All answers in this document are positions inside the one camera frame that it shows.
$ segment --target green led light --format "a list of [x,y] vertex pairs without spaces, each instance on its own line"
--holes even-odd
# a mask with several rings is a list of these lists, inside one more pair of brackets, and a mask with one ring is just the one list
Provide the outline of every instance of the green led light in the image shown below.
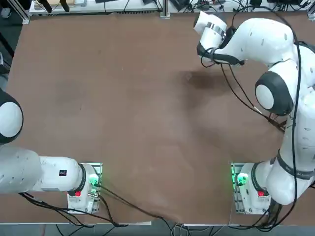
[[91,175],[89,179],[90,184],[96,185],[98,184],[98,176],[96,174]]
[[247,182],[247,178],[248,178],[248,175],[247,175],[247,174],[245,174],[245,173],[239,173],[239,175],[237,176],[237,183],[238,183],[238,186],[245,185],[246,182]]

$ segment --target brown table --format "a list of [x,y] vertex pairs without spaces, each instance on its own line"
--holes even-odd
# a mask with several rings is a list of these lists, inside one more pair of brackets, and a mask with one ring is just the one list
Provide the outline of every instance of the brown table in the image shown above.
[[[273,15],[240,14],[235,25],[249,17]],[[315,43],[305,13],[285,17],[299,39]],[[234,205],[230,163],[274,157],[282,134],[233,96],[219,66],[201,66],[193,19],[112,14],[45,17],[23,26],[7,87],[25,115],[13,145],[102,162],[106,186],[167,219],[227,224]],[[254,84],[265,70],[252,61],[235,69],[255,103]],[[307,190],[284,223],[314,225],[314,194]],[[37,195],[66,206],[65,193]],[[151,219],[107,199],[117,221]],[[1,195],[0,207],[0,222],[64,222],[17,194]],[[104,207],[99,215],[106,216]],[[231,223],[254,219],[233,211]]]

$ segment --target black cable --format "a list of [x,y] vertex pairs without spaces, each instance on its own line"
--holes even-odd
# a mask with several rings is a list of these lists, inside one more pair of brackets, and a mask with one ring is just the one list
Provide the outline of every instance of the black cable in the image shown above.
[[80,229],[84,228],[84,226],[81,226],[80,228],[76,229],[75,231],[73,231],[72,233],[70,233],[68,236],[71,236],[73,234],[75,234],[76,232],[78,232]]
[[215,232],[214,232],[211,236],[216,235],[216,234],[217,234],[217,232],[219,232],[222,228],[223,228],[223,226],[221,226],[220,228],[218,228],[218,230],[217,230],[217,231],[215,231]]
[[134,205],[134,204],[128,202],[128,201],[125,200],[124,198],[118,196],[116,193],[114,193],[113,191],[111,191],[110,189],[108,189],[108,188],[106,188],[106,187],[104,187],[104,186],[102,186],[102,185],[95,184],[95,186],[100,187],[100,188],[104,189],[105,191],[111,193],[111,194],[114,195],[116,198],[118,198],[119,200],[123,201],[124,203],[126,203],[126,204],[129,205],[130,207],[135,208],[135,209],[137,209],[138,211],[140,211],[140,212],[142,212],[142,213],[144,213],[144,214],[146,214],[146,215],[148,215],[148,216],[151,216],[151,217],[153,217],[153,218],[161,219],[162,221],[164,221],[164,223],[167,225],[167,227],[168,227],[170,230],[172,230],[171,227],[169,226],[169,224],[167,223],[167,221],[166,221],[162,216],[149,213],[148,211],[143,210],[143,209],[137,207],[136,205]]
[[192,1],[193,0],[191,0],[190,2],[189,2],[189,4],[187,4],[187,6],[186,6],[186,8],[185,8],[185,10],[183,11],[183,13],[185,13],[186,12],[186,10],[189,8],[189,7],[191,7],[192,6]]
[[128,3],[129,3],[129,1],[130,1],[130,0],[128,0],[128,1],[127,1],[126,5],[125,5],[125,7],[124,7],[124,10],[123,10],[123,12],[125,12],[125,10],[126,10],[126,7],[128,6]]
[[64,236],[64,234],[60,231],[58,225],[56,225],[56,227],[57,227],[57,230],[58,230],[59,234],[60,234],[61,236]]
[[223,12],[225,12],[224,6],[223,6],[222,3],[220,2],[220,0],[217,0],[217,1],[218,1],[218,3],[220,4],[220,8],[223,10]]
[[159,6],[158,6],[158,3],[157,3],[157,1],[156,0],[153,0],[154,1],[154,3],[156,4],[156,6],[157,6],[157,11],[158,12],[162,12],[162,10],[159,8]]
[[248,102],[252,105],[252,107],[255,107],[254,104],[251,102],[251,100],[248,98],[248,96],[247,96],[247,94],[245,93],[245,91],[244,91],[243,87],[241,86],[241,84],[240,84],[240,83],[238,82],[238,80],[236,79],[236,77],[235,77],[235,75],[234,75],[234,72],[233,72],[233,70],[232,70],[231,65],[229,64],[228,66],[230,67],[230,70],[231,70],[231,73],[232,73],[232,75],[233,75],[234,80],[236,81],[236,83],[238,84],[238,86],[240,87],[240,89],[242,90],[242,92],[243,92],[243,94],[245,95],[246,99],[247,99]]
[[230,82],[229,82],[228,79],[227,79],[227,76],[226,76],[226,74],[225,74],[225,72],[224,72],[224,69],[223,69],[222,64],[220,64],[220,66],[221,66],[221,70],[222,70],[222,72],[223,72],[224,78],[225,78],[225,80],[226,80],[226,83],[227,83],[227,85],[229,86],[229,88],[231,89],[232,93],[236,96],[236,98],[237,98],[241,103],[243,103],[246,107],[248,107],[248,108],[251,109],[253,112],[255,112],[255,113],[259,114],[260,116],[264,117],[265,119],[267,119],[273,126],[275,126],[275,127],[278,128],[280,131],[283,132],[283,130],[279,127],[279,124],[278,124],[277,122],[275,122],[275,121],[273,121],[272,119],[268,118],[268,117],[265,116],[264,114],[262,114],[262,113],[256,111],[255,109],[251,108],[248,104],[246,104],[246,103],[236,94],[236,92],[234,91],[234,89],[232,88]]
[[[300,52],[300,47],[299,47],[299,41],[298,41],[298,38],[296,36],[295,31],[293,30],[293,28],[289,24],[289,22],[285,18],[283,18],[281,15],[279,15],[277,12],[273,11],[272,9],[270,9],[268,7],[259,6],[257,8],[264,8],[264,9],[267,9],[267,10],[273,12],[279,19],[282,20],[282,22],[284,22],[285,25],[287,25],[291,29],[294,41],[295,41],[295,43],[297,43],[296,49],[297,49],[297,56],[298,56],[298,81],[297,81],[297,87],[296,87],[296,97],[295,97],[295,106],[294,106],[294,112],[293,112],[292,137],[291,137],[292,138],[292,140],[291,140],[292,144],[291,145],[292,145],[293,177],[294,177],[294,201],[293,201],[293,204],[292,204],[290,210],[284,215],[284,217],[272,226],[271,229],[273,229],[274,227],[281,224],[290,215],[290,213],[293,211],[293,209],[296,205],[296,201],[297,201],[297,174],[296,174],[296,160],[295,160],[295,126],[296,126],[297,109],[298,109],[299,96],[300,96],[302,63],[301,63],[301,52]],[[238,12],[236,12],[232,18],[232,25],[234,23],[234,18],[235,18],[237,13]]]
[[5,39],[3,34],[0,32],[0,42],[3,44],[4,48],[7,50],[7,52],[10,54],[10,56],[13,58],[14,57],[14,50],[8,43],[8,41]]
[[212,231],[213,231],[213,228],[214,228],[214,226],[212,226],[212,228],[211,228],[211,230],[210,230],[210,233],[209,233],[209,236],[211,236],[211,233],[212,233]]
[[107,231],[106,233],[104,233],[102,236],[106,236],[106,235],[108,235],[113,229],[115,228],[115,226],[114,227],[112,227],[109,231]]
[[87,214],[89,216],[92,216],[92,217],[95,217],[95,218],[98,218],[98,219],[102,219],[102,220],[105,220],[107,222],[110,222],[111,221],[107,218],[104,218],[104,217],[101,217],[101,216],[98,216],[98,215],[94,215],[94,214],[91,214],[91,213],[88,213],[88,212],[85,212],[85,211],[82,211],[82,210],[77,210],[77,209],[72,209],[72,208],[66,208],[66,207],[57,207],[57,206],[53,206],[53,205],[50,205],[44,201],[37,201],[35,200],[34,198],[30,198],[30,197],[27,197],[25,196],[23,193],[19,193],[20,196],[24,197],[25,199],[27,199],[30,203],[36,205],[36,206],[39,206],[39,207],[42,207],[42,208],[46,208],[46,209],[52,209],[52,210],[55,210],[55,211],[60,211],[60,212],[63,212],[65,214],[68,214],[68,215],[71,215],[72,217],[74,217],[79,223],[80,221],[71,213],[67,212],[67,211],[75,211],[75,212],[79,212],[79,213],[83,213],[83,214]]
[[[24,198],[26,198],[30,203],[34,204],[35,206],[42,207],[42,208],[47,208],[47,209],[52,209],[52,210],[56,211],[58,214],[60,214],[60,215],[61,215],[62,217],[64,217],[67,221],[69,221],[71,224],[73,224],[73,225],[75,225],[75,226],[84,226],[84,227],[86,227],[86,228],[91,228],[90,226],[86,226],[86,225],[82,224],[82,223],[80,222],[80,220],[79,220],[76,216],[74,216],[73,214],[71,214],[71,213],[69,213],[69,212],[67,212],[67,211],[64,211],[64,210],[57,210],[57,209],[51,208],[50,206],[43,206],[43,205],[40,204],[40,202],[38,202],[38,201],[36,201],[36,200],[33,200],[32,198],[28,198],[28,197],[26,197],[24,194],[20,194],[20,195],[23,196]],[[79,224],[74,223],[72,220],[70,220],[67,216],[63,215],[61,212],[62,212],[62,213],[65,213],[65,214],[67,214],[67,215],[72,216],[73,218],[75,218],[75,220],[76,220],[77,222],[79,222]]]
[[105,207],[106,207],[106,209],[107,209],[107,213],[108,213],[108,216],[109,216],[109,219],[110,219],[110,221],[111,221],[111,223],[115,226],[115,227],[126,227],[127,225],[120,225],[120,224],[118,224],[118,223],[116,223],[114,220],[113,220],[113,217],[112,217],[112,214],[110,213],[110,210],[109,210],[109,206],[108,206],[108,204],[107,204],[107,202],[105,201],[105,199],[101,196],[101,195],[99,195],[98,196],[101,200],[102,200],[102,202],[104,203],[104,205],[105,205]]

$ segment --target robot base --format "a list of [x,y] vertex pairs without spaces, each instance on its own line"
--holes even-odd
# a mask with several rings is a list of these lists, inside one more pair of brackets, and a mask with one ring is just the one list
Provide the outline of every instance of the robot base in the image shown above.
[[[86,181],[81,192],[76,192],[75,196],[67,194],[68,208],[81,210],[86,213],[96,213],[99,211],[99,193],[100,187],[94,184],[102,184],[102,163],[82,163],[86,170]],[[68,211],[71,214],[83,214],[77,211]]]
[[252,184],[251,170],[253,163],[232,163],[232,181],[236,212],[239,214],[262,215],[271,201],[269,196],[259,196]]

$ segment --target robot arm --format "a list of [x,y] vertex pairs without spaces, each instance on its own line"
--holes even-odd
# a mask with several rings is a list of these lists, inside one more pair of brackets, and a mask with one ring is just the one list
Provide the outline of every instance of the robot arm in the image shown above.
[[67,191],[68,208],[96,212],[100,173],[91,164],[5,145],[20,134],[23,118],[19,103],[0,89],[0,193]]
[[[294,200],[295,184],[292,164],[292,117],[298,78],[297,49],[291,29],[279,22],[252,18],[236,30],[224,20],[203,12],[194,29],[201,35],[197,53],[203,61],[244,64],[253,59],[269,68],[258,79],[255,95],[266,110],[288,115],[282,146],[275,158],[261,163],[246,163],[239,182],[245,213],[263,214],[271,198],[287,205]],[[314,181],[315,169],[315,84],[313,66],[315,50],[300,45],[302,76],[296,124],[297,196]]]

